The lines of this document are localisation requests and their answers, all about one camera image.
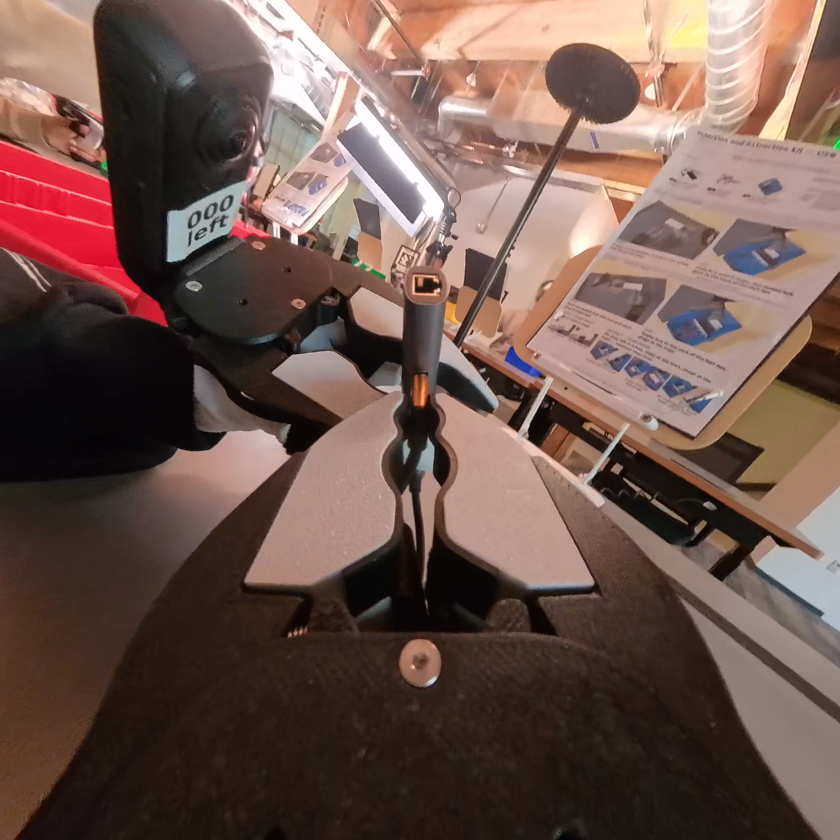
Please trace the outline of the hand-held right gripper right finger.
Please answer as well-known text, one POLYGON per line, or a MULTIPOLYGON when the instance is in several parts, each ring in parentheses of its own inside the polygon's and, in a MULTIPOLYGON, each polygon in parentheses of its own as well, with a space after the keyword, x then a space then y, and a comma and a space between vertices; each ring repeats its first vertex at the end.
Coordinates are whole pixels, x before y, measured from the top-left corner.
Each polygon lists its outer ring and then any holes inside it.
POLYGON ((456 551, 525 589, 593 589, 595 581, 532 457, 497 420, 437 398, 448 457, 436 512, 456 551))

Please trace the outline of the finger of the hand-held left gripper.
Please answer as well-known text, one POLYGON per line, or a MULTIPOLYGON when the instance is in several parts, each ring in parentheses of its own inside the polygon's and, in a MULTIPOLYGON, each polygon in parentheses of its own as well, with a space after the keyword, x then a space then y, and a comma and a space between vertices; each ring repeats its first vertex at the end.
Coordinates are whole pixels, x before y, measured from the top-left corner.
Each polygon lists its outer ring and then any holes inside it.
MULTIPOLYGON (((343 354, 365 378, 384 365, 403 364, 403 307, 361 287, 348 299, 343 315, 343 354)), ((498 399, 476 367, 444 336, 437 369, 437 391, 446 392, 478 412, 494 413, 498 399)))
POLYGON ((356 364, 336 350, 297 353, 272 372, 286 388, 288 425, 327 431, 347 419, 353 427, 394 432, 394 397, 374 388, 356 364))

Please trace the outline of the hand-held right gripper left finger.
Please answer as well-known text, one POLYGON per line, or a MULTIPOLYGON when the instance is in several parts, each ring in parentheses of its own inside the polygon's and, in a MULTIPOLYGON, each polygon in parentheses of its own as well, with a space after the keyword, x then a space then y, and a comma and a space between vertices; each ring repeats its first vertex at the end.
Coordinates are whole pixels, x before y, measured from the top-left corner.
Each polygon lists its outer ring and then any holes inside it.
POLYGON ((397 440, 393 392, 330 429, 301 466, 245 576, 249 589, 313 589, 389 543, 398 529, 385 456, 397 440))

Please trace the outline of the person's left forearm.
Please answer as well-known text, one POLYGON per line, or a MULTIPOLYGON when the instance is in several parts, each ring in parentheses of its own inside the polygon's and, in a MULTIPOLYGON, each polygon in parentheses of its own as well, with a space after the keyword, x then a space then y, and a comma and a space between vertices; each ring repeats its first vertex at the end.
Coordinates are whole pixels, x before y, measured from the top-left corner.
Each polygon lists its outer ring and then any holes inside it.
POLYGON ((196 425, 193 358, 113 290, 1 255, 1 480, 118 476, 224 432, 196 425))

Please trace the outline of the white poster stand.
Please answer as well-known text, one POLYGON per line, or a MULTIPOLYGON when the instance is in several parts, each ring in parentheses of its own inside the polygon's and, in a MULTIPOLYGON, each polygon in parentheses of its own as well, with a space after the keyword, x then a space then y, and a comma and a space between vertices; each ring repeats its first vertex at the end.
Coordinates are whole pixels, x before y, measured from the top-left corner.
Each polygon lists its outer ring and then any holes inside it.
POLYGON ((545 463, 554 469, 562 479, 571 484, 573 489, 577 490, 582 496, 587 499, 596 508, 601 508, 605 504, 605 499, 602 494, 592 487, 592 480, 598 471, 604 466, 609 456, 612 454, 614 448, 622 441, 625 434, 630 430, 631 423, 624 422, 620 427, 613 432, 612 442, 605 447, 599 458, 594 462, 592 468, 584 474, 574 474, 562 467, 561 462, 557 461, 553 456, 560 455, 563 459, 564 454, 569 447, 574 443, 577 436, 571 430, 561 427, 561 431, 565 432, 563 439, 559 444, 555 445, 552 453, 547 453, 541 447, 526 439, 526 435, 532 425, 532 420, 537 411, 541 407, 544 399, 548 397, 549 389, 553 383, 552 377, 537 379, 524 387, 527 389, 528 399, 522 401, 525 406, 525 414, 521 419, 519 430, 509 431, 509 435, 514 438, 516 443, 532 458, 536 458, 539 463, 545 463))

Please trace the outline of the black monitor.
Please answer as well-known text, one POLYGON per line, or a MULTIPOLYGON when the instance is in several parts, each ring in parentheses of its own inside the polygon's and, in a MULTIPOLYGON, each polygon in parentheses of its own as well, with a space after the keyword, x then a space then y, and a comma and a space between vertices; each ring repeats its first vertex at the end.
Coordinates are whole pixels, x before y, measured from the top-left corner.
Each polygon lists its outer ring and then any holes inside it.
MULTIPOLYGON (((465 250, 464 286, 478 292, 490 272, 495 257, 486 255, 473 248, 465 250)), ((499 272, 490 285, 487 298, 501 301, 505 295, 505 281, 508 272, 507 261, 501 264, 499 272)))

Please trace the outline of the instruction sheet on stand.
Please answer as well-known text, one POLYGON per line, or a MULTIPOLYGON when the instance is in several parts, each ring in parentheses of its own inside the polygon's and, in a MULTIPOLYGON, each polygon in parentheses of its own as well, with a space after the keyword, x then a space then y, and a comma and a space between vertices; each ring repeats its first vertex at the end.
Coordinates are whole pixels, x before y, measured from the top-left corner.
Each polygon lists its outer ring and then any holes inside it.
POLYGON ((812 320, 810 317, 805 317, 755 369, 736 395, 712 418, 697 437, 684 435, 661 423, 654 415, 628 399, 618 397, 599 385, 594 385, 581 374, 572 371, 567 363, 541 361, 539 353, 529 348, 529 342, 550 320, 578 279, 587 272, 599 252, 599 247, 592 247, 570 258, 554 279, 552 286, 533 306, 512 338, 513 348, 517 354, 544 374, 548 380, 558 382, 571 391, 578 403, 576 411, 593 413, 594 423, 599 427, 617 427, 619 434, 628 434, 639 441, 655 441, 676 450, 709 446, 725 434, 761 397, 811 338, 812 320))

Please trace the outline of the instruction poster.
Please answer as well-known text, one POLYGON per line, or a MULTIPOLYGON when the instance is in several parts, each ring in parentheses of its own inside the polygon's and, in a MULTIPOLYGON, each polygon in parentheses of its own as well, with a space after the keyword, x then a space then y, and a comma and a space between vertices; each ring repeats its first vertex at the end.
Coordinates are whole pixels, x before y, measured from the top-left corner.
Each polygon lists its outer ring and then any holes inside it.
POLYGON ((697 438, 837 278, 838 186, 837 148, 692 129, 524 347, 697 438))
POLYGON ((341 196, 350 174, 336 139, 321 140, 272 188, 261 213, 290 234, 306 234, 341 196))

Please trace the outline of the red plastic bin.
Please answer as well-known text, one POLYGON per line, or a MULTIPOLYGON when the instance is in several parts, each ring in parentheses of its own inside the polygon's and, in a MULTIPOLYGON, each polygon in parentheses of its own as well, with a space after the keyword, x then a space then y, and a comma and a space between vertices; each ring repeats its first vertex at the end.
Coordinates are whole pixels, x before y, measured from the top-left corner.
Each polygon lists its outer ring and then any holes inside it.
POLYGON ((2 330, 93 309, 93 319, 166 329, 148 292, 173 295, 175 305, 205 330, 225 336, 223 315, 257 318, 261 343, 295 318, 283 256, 291 251, 236 221, 247 181, 241 154, 234 166, 164 155, 164 179, 119 154, 107 184, 95 175, 2 142, 2 330))

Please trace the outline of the led panel lamp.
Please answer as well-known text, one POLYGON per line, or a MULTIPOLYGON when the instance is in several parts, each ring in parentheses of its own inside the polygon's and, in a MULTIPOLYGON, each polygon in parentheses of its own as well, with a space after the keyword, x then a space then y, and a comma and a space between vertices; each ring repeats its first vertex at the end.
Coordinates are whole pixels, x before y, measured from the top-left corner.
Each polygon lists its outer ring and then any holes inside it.
POLYGON ((455 209, 446 180, 420 160, 369 96, 358 98, 336 141, 352 172, 405 234, 415 236, 455 209))

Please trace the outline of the black disc pole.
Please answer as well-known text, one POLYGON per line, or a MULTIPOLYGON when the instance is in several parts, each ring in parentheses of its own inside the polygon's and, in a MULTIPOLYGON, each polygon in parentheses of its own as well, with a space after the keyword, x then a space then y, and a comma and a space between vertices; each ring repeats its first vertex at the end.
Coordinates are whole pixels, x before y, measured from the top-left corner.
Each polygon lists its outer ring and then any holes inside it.
POLYGON ((466 341, 491 287, 506 266, 581 121, 598 125, 621 121, 635 110, 641 95, 641 85, 631 65, 618 54, 598 45, 578 43, 560 47, 549 58, 544 77, 549 94, 568 112, 568 117, 479 286, 476 298, 460 321, 454 338, 456 348, 466 341))

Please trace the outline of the silver air duct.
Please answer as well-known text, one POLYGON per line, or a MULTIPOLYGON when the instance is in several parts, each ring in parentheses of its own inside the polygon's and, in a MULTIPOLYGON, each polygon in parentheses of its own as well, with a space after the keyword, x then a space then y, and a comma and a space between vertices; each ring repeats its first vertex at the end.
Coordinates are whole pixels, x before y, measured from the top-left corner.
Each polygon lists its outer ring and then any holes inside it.
MULTIPOLYGON (((470 125, 491 131, 507 142, 551 146, 570 115, 546 91, 514 97, 500 94, 492 99, 448 96, 438 106, 437 129, 442 138, 449 138, 457 127, 470 125)), ((570 148, 594 154, 672 154, 702 116, 701 108, 668 111, 639 104, 617 122, 581 119, 572 134, 570 148)))

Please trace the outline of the ribbed silver duct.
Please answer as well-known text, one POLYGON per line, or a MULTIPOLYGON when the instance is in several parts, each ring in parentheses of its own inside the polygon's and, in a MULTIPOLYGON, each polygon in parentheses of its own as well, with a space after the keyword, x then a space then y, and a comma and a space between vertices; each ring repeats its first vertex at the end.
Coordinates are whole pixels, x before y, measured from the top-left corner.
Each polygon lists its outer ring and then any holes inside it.
POLYGON ((773 1, 707 2, 702 128, 734 133, 755 109, 773 8, 773 1))

